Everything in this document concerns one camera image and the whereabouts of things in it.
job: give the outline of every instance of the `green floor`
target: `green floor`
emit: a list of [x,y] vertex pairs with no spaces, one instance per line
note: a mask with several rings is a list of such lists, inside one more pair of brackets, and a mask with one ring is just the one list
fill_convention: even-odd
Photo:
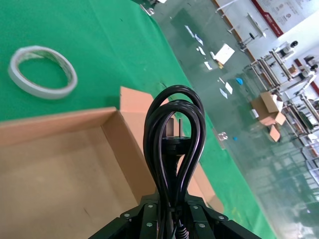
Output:
[[[287,124],[281,127],[281,141],[274,143],[268,130],[252,117],[249,102],[263,91],[263,87],[251,71],[244,70],[250,63],[249,59],[238,50],[235,38],[227,31],[230,27],[215,11],[216,7],[211,0],[171,0],[155,7],[154,19],[158,21],[183,71],[201,97],[215,130],[227,133],[228,140],[224,141],[226,149],[253,191],[277,237],[319,237],[319,228],[316,226],[319,221],[319,188],[316,183],[311,185],[314,181],[300,153],[301,144],[294,140]],[[194,34],[197,33],[204,46],[190,36],[185,25]],[[216,53],[224,43],[236,51],[225,67],[219,69],[211,60],[209,52]],[[196,50],[198,46],[203,48],[206,56]],[[204,61],[211,63],[212,71],[206,69]],[[233,94],[228,94],[228,99],[220,93],[219,88],[225,92],[227,90],[219,77],[233,88]],[[243,79],[243,86],[236,82],[237,77]],[[216,182],[222,180],[225,183],[223,189],[231,195],[238,183],[234,183],[229,160],[226,153],[224,156],[212,153],[205,156],[201,163],[214,188],[220,186]],[[246,221],[252,227],[258,227],[256,222],[261,215],[257,207],[241,204],[247,199],[245,193],[236,196],[223,198],[224,201],[234,200],[231,203],[235,205],[231,215],[241,223]],[[304,211],[310,205],[314,212],[307,213],[305,219]],[[251,211],[246,211],[247,214],[238,213],[239,207]]]
[[[209,116],[207,143],[200,163],[225,206],[225,214],[262,238],[274,238],[262,211],[273,227],[277,223],[272,217],[274,212],[285,215],[285,222],[289,222],[287,203],[279,200],[284,194],[273,181],[285,180],[290,173],[274,165],[277,161],[287,164],[284,158],[278,160],[278,155],[294,145],[288,138],[280,144],[270,142],[266,130],[258,128],[250,116],[249,101],[258,95],[261,87],[250,72],[242,71],[249,62],[245,55],[236,51],[224,69],[211,62],[214,70],[205,70],[203,56],[196,51],[197,44],[185,31],[185,24],[203,39],[206,53],[216,52],[223,43],[235,49],[235,40],[227,33],[225,23],[214,14],[209,0],[191,3],[168,0],[155,10],[154,18],[150,18],[130,0],[87,0],[81,4],[75,0],[67,3],[12,0],[2,4],[0,120],[118,107],[120,86],[156,96],[170,85],[192,85]],[[57,101],[41,100],[21,91],[10,80],[7,66],[11,55],[29,45],[53,48],[69,59],[79,78],[70,96]],[[55,65],[34,63],[23,63],[21,71],[42,85],[63,84],[62,71]],[[228,99],[219,92],[222,83],[217,81],[218,77],[234,89]],[[239,86],[235,77],[242,77],[244,85]],[[220,148],[210,119],[218,132],[227,132],[227,150]],[[184,131],[189,133],[187,124]],[[278,197],[271,200],[273,192]]]

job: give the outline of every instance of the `paper sheet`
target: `paper sheet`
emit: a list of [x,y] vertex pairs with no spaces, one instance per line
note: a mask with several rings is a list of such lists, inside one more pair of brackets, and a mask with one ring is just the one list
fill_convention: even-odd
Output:
[[215,55],[215,60],[217,60],[221,64],[225,65],[225,63],[234,54],[234,52],[235,52],[235,50],[233,50],[227,44],[224,44],[223,47],[219,50],[219,52]]
[[254,114],[255,119],[259,117],[259,114],[257,113],[255,109],[252,109],[251,112]]
[[199,46],[196,48],[202,55],[206,56],[204,50]]
[[228,82],[226,82],[225,87],[230,94],[233,94],[233,88],[231,88],[231,86],[228,84]]
[[203,46],[203,41],[195,34],[195,39]]
[[189,34],[191,35],[191,37],[195,38],[195,36],[194,36],[193,32],[190,30],[189,26],[185,25],[185,27],[186,27],[187,31],[189,32]]
[[215,54],[211,51],[210,52],[211,58],[213,58],[214,60],[216,59]]
[[219,77],[219,79],[221,80],[221,82],[223,83],[223,84],[225,84],[225,82]]
[[207,66],[207,68],[208,68],[209,70],[212,70],[212,69],[213,69],[213,68],[211,68],[211,66],[209,65],[208,61],[205,61],[204,63],[205,63],[205,65]]
[[227,93],[225,93],[221,88],[219,88],[221,94],[223,95],[223,97],[225,97],[226,99],[228,99],[227,97]]

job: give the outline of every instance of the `metal rack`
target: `metal rack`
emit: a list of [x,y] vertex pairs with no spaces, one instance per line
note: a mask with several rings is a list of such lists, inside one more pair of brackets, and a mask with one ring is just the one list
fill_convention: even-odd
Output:
[[[283,76],[287,78],[285,82],[280,82],[280,80],[270,67],[270,65],[267,63],[267,61],[271,58],[275,60],[275,62],[279,65],[280,69],[282,70]],[[256,61],[252,62],[250,64],[250,67],[257,75],[259,81],[262,83],[265,90],[267,91],[279,90],[280,87],[287,84],[293,78],[293,76],[291,75],[287,67],[284,65],[283,61],[281,60],[281,58],[275,50],[269,51],[269,55],[267,55],[265,58],[261,57],[260,59],[257,59]]]
[[[297,106],[293,99],[299,97],[302,103],[301,106]],[[307,96],[304,94],[297,95],[296,97],[290,99],[285,103],[284,109],[289,116],[286,116],[287,122],[294,134],[298,138],[302,138],[309,134],[312,134],[319,130],[319,114],[316,109],[313,107],[312,103],[308,100]],[[309,128],[306,122],[305,116],[303,116],[300,112],[301,110],[307,110],[308,115],[313,116],[313,119],[317,122],[317,126],[314,128]]]

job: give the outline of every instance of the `black power cord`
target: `black power cord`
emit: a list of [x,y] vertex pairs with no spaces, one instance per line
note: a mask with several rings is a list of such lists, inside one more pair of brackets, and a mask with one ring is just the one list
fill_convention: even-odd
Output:
[[[174,100],[161,105],[169,96],[182,93],[190,98]],[[162,151],[163,132],[168,120],[176,112],[184,114],[191,125],[191,137],[183,137],[184,159],[178,173],[179,155],[166,155]],[[183,226],[183,203],[190,179],[202,154],[206,139],[204,108],[198,95],[189,87],[176,85],[166,88],[153,101],[147,113],[144,128],[144,156],[159,192],[158,239],[186,239]]]

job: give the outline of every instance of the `cardboard box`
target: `cardboard box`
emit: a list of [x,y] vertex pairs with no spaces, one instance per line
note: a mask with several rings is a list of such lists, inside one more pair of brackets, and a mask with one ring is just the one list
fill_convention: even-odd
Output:
[[286,120],[286,117],[279,112],[269,92],[261,93],[258,98],[251,102],[251,105],[259,115],[259,122],[263,125],[269,126],[276,123],[283,125]]
[[[148,105],[133,106],[0,123],[0,238],[88,238],[154,193],[141,150]],[[197,169],[189,189],[221,204]]]
[[295,74],[297,73],[297,68],[294,65],[291,65],[291,67],[288,69],[288,71],[290,72],[290,74]]

